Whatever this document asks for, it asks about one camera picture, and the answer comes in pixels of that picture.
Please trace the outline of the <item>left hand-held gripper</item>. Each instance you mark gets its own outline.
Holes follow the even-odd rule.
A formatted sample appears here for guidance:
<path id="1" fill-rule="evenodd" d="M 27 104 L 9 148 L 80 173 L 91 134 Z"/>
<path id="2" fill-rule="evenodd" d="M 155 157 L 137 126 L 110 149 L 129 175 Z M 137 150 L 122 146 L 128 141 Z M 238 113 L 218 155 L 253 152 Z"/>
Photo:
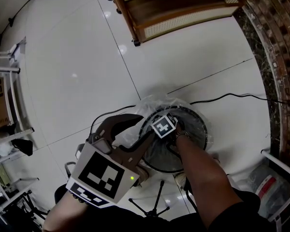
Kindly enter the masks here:
<path id="1" fill-rule="evenodd" d="M 98 208 L 117 204 L 134 186 L 145 181 L 139 161 L 155 138 L 153 130 L 131 147 L 112 147 L 116 136 L 144 117 L 120 114 L 106 118 L 78 155 L 66 189 L 78 200 Z"/>

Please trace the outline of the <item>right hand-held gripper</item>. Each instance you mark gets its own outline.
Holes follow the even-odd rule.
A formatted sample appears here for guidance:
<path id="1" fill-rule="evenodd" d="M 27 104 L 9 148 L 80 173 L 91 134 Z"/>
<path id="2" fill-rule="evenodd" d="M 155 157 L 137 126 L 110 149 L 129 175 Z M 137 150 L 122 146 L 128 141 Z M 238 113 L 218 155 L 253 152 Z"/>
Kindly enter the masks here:
<path id="1" fill-rule="evenodd" d="M 156 115 L 151 120 L 151 128 L 159 138 L 164 138 L 176 129 L 178 120 L 171 113 Z"/>

